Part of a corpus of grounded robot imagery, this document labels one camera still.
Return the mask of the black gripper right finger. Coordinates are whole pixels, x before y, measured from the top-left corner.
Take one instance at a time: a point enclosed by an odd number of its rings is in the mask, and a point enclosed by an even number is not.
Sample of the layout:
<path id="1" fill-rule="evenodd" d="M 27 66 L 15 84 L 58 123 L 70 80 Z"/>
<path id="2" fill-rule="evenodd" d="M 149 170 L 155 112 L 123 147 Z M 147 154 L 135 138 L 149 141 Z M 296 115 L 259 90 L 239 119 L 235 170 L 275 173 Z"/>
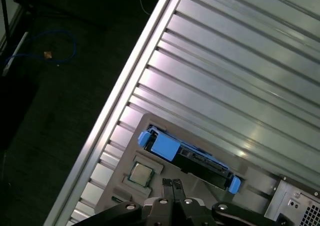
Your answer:
<path id="1" fill-rule="evenodd" d="M 196 199 L 187 198 L 181 180 L 172 181 L 175 204 L 187 226 L 278 226 L 279 223 L 254 211 L 228 202 L 216 203 L 211 209 Z"/>

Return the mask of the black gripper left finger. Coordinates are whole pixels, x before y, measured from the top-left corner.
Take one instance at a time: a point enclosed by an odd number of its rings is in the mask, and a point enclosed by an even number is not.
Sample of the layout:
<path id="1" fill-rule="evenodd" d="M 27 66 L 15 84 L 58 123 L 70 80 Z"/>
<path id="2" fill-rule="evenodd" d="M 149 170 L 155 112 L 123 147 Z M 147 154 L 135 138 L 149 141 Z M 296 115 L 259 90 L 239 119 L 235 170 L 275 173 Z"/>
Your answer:
<path id="1" fill-rule="evenodd" d="M 174 208 L 171 179 L 162 179 L 162 196 L 149 198 L 151 204 L 123 202 L 82 221 L 83 226 L 170 226 Z"/>

